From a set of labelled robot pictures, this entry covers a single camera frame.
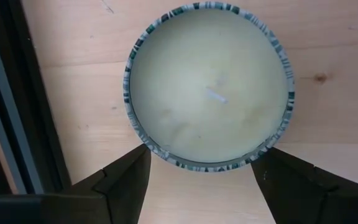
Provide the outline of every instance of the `candle wick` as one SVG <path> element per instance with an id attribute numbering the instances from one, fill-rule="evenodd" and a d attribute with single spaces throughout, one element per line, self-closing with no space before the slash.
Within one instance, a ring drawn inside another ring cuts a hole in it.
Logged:
<path id="1" fill-rule="evenodd" d="M 228 100 L 223 97 L 222 95 L 220 94 L 217 94 L 215 91 L 213 91 L 212 89 L 206 87 L 206 90 L 208 92 L 208 95 L 211 96 L 212 98 L 215 98 L 217 100 L 219 100 L 220 102 L 222 103 L 228 103 Z"/>

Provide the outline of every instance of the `patterned tin rim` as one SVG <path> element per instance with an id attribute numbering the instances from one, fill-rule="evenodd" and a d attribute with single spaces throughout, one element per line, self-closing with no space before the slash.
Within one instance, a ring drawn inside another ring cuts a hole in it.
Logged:
<path id="1" fill-rule="evenodd" d="M 180 158 L 171 154 L 170 152 L 162 149 L 156 142 L 151 139 L 147 133 L 144 131 L 142 126 L 140 125 L 134 109 L 132 107 L 131 102 L 131 93 L 129 89 L 129 79 L 131 76 L 131 68 L 132 63 L 136 57 L 136 53 L 139 50 L 140 46 L 143 44 L 144 40 L 163 22 L 168 21 L 169 19 L 183 14 L 187 11 L 192 10 L 199 10 L 199 9 L 219 9 L 223 11 L 230 11 L 232 13 L 237 14 L 238 16 L 247 19 L 253 25 L 257 26 L 266 36 L 266 38 L 270 41 L 271 45 L 274 47 L 278 57 L 280 58 L 283 69 L 285 71 L 285 75 L 287 77 L 287 87 L 288 87 L 288 100 L 287 100 L 287 107 L 284 111 L 283 118 L 281 125 L 278 127 L 275 134 L 271 135 L 267 138 L 262 144 L 256 147 L 253 151 L 248 152 L 247 154 L 237 158 L 232 159 L 229 161 L 224 162 L 195 162 L 189 161 L 187 159 Z M 161 157 L 162 159 L 172 163 L 178 167 L 193 170 L 193 171 L 200 171 L 200 172 L 222 172 L 226 170 L 232 170 L 239 167 L 242 167 L 256 159 L 258 159 L 261 155 L 266 153 L 280 138 L 283 134 L 284 130 L 287 128 L 290 118 L 292 116 L 293 105 L 295 102 L 295 89 L 294 89 L 294 77 L 293 77 L 293 70 L 288 60 L 288 57 L 284 51 L 284 48 L 281 46 L 279 41 L 277 40 L 276 36 L 273 34 L 267 26 L 260 21 L 256 16 L 251 14 L 250 12 L 240 9 L 237 6 L 233 6 L 228 3 L 221 3 L 221 2 L 196 2 L 193 4 L 187 4 L 182 7 L 178 7 L 166 14 L 162 17 L 158 18 L 153 24 L 149 25 L 149 27 L 143 32 L 140 38 L 136 41 L 135 46 L 133 47 L 127 65 L 125 67 L 124 72 L 124 102 L 125 108 L 127 111 L 127 115 L 131 121 L 131 125 L 135 129 L 137 135 L 141 138 L 141 140 L 145 143 L 145 145 L 156 155 Z"/>

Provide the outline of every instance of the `wood grain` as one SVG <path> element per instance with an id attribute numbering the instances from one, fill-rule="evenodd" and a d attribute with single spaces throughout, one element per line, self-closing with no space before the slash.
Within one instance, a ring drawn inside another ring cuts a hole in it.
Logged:
<path id="1" fill-rule="evenodd" d="M 129 51 L 186 0 L 23 0 L 71 179 L 140 144 L 122 102 Z M 296 105 L 277 146 L 358 182 L 358 1 L 236 0 L 276 33 L 295 69 Z M 153 156 L 140 223 L 274 223 L 250 166 L 182 170 Z"/>

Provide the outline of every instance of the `wooden surface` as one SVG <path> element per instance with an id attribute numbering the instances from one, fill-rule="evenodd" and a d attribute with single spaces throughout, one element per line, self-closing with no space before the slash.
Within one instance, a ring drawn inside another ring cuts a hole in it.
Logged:
<path id="1" fill-rule="evenodd" d="M 71 179 L 140 144 L 122 74 L 141 32 L 186 0 L 23 0 Z M 276 33 L 295 69 L 277 147 L 358 182 L 358 1 L 236 0 Z M 200 174 L 153 156 L 140 223 L 274 223 L 252 169 Z"/>

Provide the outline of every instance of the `candle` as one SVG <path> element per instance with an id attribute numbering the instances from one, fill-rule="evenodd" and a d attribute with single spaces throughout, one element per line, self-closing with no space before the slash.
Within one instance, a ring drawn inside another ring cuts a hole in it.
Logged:
<path id="1" fill-rule="evenodd" d="M 282 124 L 288 101 L 283 63 L 265 34 L 233 11 L 170 18 L 136 49 L 131 65 L 137 125 L 184 161 L 240 158 Z"/>

